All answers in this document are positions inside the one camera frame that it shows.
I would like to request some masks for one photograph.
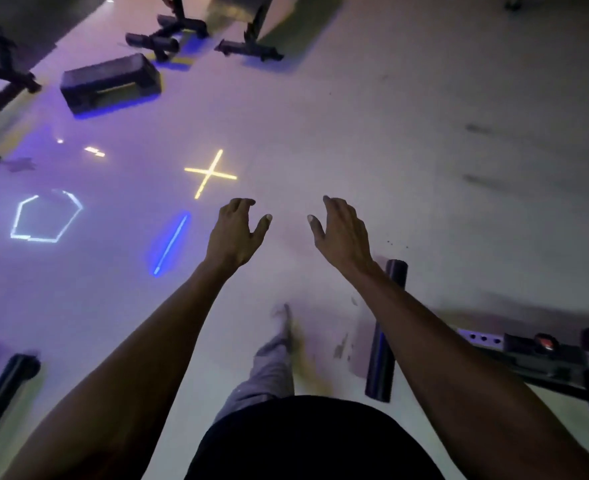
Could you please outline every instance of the person's right hand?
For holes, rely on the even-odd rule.
[[[349,278],[354,273],[378,267],[370,255],[368,231],[356,216],[354,207],[342,198],[323,196],[328,211],[326,231],[317,217],[308,216],[314,245],[328,262]]]

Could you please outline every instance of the gray pants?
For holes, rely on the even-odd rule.
[[[228,396],[215,422],[253,404],[295,395],[290,332],[284,330],[261,347],[254,357],[250,378]]]

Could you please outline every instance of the forearm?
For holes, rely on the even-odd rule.
[[[200,264],[42,421],[4,480],[140,477],[230,275],[225,267]]]
[[[514,374],[476,351],[379,268],[347,277],[470,480],[589,478],[589,454]]]

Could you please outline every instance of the black shirt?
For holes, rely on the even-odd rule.
[[[365,404],[298,395],[213,424],[186,480],[435,479],[434,462],[397,422]]]

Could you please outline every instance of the white pentagon outline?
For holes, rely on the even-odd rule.
[[[27,198],[26,200],[22,200],[21,202],[19,202],[19,204],[17,205],[17,211],[15,212],[15,218],[14,221],[12,223],[12,229],[11,229],[11,239],[21,239],[23,241],[32,241],[32,242],[50,242],[52,244],[59,242],[59,239],[61,239],[61,236],[64,235],[64,233],[66,232],[66,230],[68,229],[68,227],[70,227],[70,224],[73,223],[73,221],[75,220],[75,217],[77,217],[77,215],[79,214],[79,212],[81,212],[83,210],[83,205],[81,202],[79,202],[79,199],[77,199],[77,197],[75,197],[72,193],[70,192],[66,192],[65,190],[62,190],[61,192],[63,192],[65,195],[67,195],[67,197],[73,201],[73,203],[75,204],[75,206],[77,206],[77,210],[75,211],[75,213],[73,214],[72,217],[70,217],[70,220],[68,220],[68,223],[61,229],[61,231],[59,232],[59,234],[57,234],[56,237],[54,238],[47,238],[47,237],[33,237],[31,235],[23,235],[23,234],[17,234],[17,226],[19,225],[19,219],[21,218],[21,209],[23,209],[23,206],[26,205],[28,202],[32,202],[35,199],[39,198],[39,195],[33,195],[30,198]]]

